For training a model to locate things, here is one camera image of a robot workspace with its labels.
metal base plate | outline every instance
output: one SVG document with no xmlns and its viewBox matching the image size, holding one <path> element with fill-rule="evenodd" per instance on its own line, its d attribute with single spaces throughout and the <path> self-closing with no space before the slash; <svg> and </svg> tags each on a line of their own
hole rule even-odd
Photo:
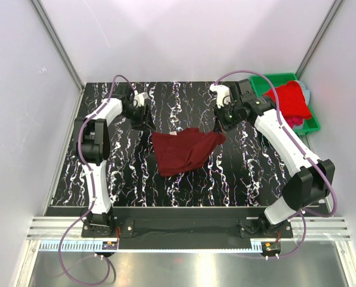
<svg viewBox="0 0 356 287">
<path fill-rule="evenodd" d="M 251 226 L 251 224 L 255 220 L 256 219 L 240 219 L 239 223 L 248 228 L 249 226 Z M 278 229 L 278 231 L 280 231 L 280 238 L 293 238 L 291 224 L 288 221 L 284 221 L 282 226 Z M 240 228 L 240 237 L 244 238 L 244 239 L 255 239 L 255 238 L 259 238 L 259 239 L 264 239 L 264 238 L 276 239 L 278 237 L 278 233 L 277 233 L 277 231 L 274 231 L 269 236 L 263 235 L 260 232 L 257 232 L 255 234 L 251 234 L 251 233 L 247 232 L 244 228 Z"/>
</svg>

robotic arm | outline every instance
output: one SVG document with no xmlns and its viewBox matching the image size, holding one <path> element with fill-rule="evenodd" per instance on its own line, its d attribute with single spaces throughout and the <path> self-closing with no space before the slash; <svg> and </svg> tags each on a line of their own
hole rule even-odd
<svg viewBox="0 0 356 287">
<path fill-rule="evenodd" d="M 108 99 L 108 103 L 102 103 L 93 113 L 86 117 L 75 119 L 73 130 L 73 151 L 78 153 L 78 136 L 80 129 L 87 118 L 95 115 L 84 129 L 84 137 L 81 143 L 82 155 L 87 161 L 82 168 L 85 175 L 93 173 L 96 198 L 93 197 L 93 182 L 90 176 L 85 176 L 88 185 L 89 206 L 94 206 L 88 216 L 88 227 L 103 231 L 114 229 L 111 201 L 109 200 L 108 187 L 106 186 L 106 160 L 110 154 L 110 139 L 108 125 L 113 120 L 123 115 L 130 119 L 131 127 L 136 130 L 155 130 L 149 105 L 145 105 L 147 93 L 135 94 L 128 85 L 118 87 L 119 94 Z"/>
<path fill-rule="evenodd" d="M 329 182 L 333 179 L 334 164 L 330 160 L 320 160 L 295 135 L 285 120 L 282 125 L 278 122 L 276 105 L 270 97 L 257 98 L 249 80 L 234 83 L 230 87 L 211 85 L 210 91 L 217 94 L 217 104 L 213 108 L 216 116 L 214 132 L 227 132 L 238 123 L 248 121 L 270 141 L 291 176 L 282 190 L 281 197 L 268 206 L 257 220 L 253 227 L 255 230 L 262 234 L 270 233 L 288 217 L 329 195 L 323 179 L 306 158 L 309 157 L 317 163 Z M 296 139 L 296 143 L 288 137 L 283 126 Z M 306 152 L 306 156 L 302 155 L 297 146 Z"/>
</svg>

red cloth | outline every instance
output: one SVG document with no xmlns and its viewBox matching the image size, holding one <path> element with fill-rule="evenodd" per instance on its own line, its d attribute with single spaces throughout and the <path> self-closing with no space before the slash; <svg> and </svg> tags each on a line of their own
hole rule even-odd
<svg viewBox="0 0 356 287">
<path fill-rule="evenodd" d="M 225 142 L 220 133 L 187 128 L 177 135 L 153 133 L 152 142 L 161 176 L 172 176 L 203 167 L 217 145 Z"/>
<path fill-rule="evenodd" d="M 286 118 L 286 122 L 292 129 L 295 125 L 301 126 L 304 123 L 304 120 L 298 117 L 288 117 Z"/>
<path fill-rule="evenodd" d="M 289 81 L 286 85 L 276 88 L 279 96 L 280 111 L 287 120 L 289 117 L 303 118 L 308 120 L 312 118 L 307 104 L 305 103 L 302 88 L 295 81 Z M 275 101 L 275 95 L 272 90 L 266 93 Z"/>
</svg>

black base bracket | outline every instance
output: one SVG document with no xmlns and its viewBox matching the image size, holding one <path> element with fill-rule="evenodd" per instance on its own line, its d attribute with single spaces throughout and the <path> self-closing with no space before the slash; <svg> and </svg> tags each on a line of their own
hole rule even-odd
<svg viewBox="0 0 356 287">
<path fill-rule="evenodd" d="M 129 218 L 115 219 L 114 229 L 108 230 L 107 227 L 90 225 L 87 221 L 82 227 L 81 237 L 103 238 L 103 237 L 118 237 L 117 227 L 119 227 L 119 238 L 131 238 L 134 231 L 134 220 Z"/>
<path fill-rule="evenodd" d="M 255 238 L 278 238 L 278 231 L 280 231 L 280 238 L 293 238 L 291 224 L 288 221 L 283 221 L 283 223 L 272 230 L 272 232 L 267 232 L 263 234 L 262 232 L 254 231 L 251 232 L 251 226 L 256 223 L 257 219 L 240 219 L 239 220 L 239 229 L 240 237 L 243 239 L 255 239 Z"/>
</svg>

table surface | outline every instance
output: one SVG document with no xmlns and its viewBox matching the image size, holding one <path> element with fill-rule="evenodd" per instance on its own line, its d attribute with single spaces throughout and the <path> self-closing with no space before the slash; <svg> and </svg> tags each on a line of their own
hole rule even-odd
<svg viewBox="0 0 356 287">
<path fill-rule="evenodd" d="M 211 82 L 134 83 L 150 95 L 157 131 L 187 127 L 209 132 L 214 126 Z M 85 116 L 100 105 L 111 83 L 88 83 L 79 107 Z M 125 118 L 109 126 L 111 153 L 107 162 L 109 197 L 114 206 L 267 206 L 280 196 L 289 176 L 269 142 L 249 123 L 226 134 L 203 168 L 164 178 L 158 174 L 151 134 L 130 129 Z M 87 206 L 82 166 L 71 144 L 51 206 Z"/>
</svg>

